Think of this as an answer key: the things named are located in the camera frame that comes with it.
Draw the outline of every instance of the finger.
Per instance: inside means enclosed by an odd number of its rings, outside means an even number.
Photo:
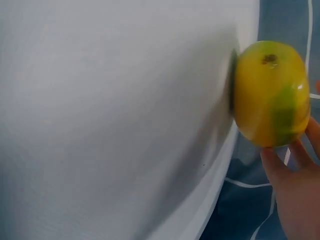
[[[270,184],[273,186],[274,190],[277,190],[278,186],[284,179],[288,178],[292,172],[280,160],[272,148],[264,148],[261,151],[261,159]]]
[[[289,148],[300,169],[304,169],[315,164],[300,140],[291,143]]]
[[[317,121],[311,117],[305,130],[313,150],[318,158],[320,158],[320,126]]]
[[[320,93],[320,80],[316,81],[315,88],[318,93]]]

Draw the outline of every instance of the hand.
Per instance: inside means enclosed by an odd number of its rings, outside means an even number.
[[[305,134],[320,158],[320,126],[313,118]],[[299,140],[290,144],[289,149],[296,159],[297,172],[289,170],[272,148],[261,151],[282,228],[289,240],[320,240],[320,167]]]

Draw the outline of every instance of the white fabric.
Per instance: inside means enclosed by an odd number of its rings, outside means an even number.
[[[233,150],[226,77],[238,39],[256,39],[256,2],[2,0],[12,239],[198,238]]]

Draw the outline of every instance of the yellow mango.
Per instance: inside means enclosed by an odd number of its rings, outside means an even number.
[[[258,41],[237,59],[234,119],[239,131],[261,147],[298,139],[310,118],[309,84],[297,51],[275,41]]]

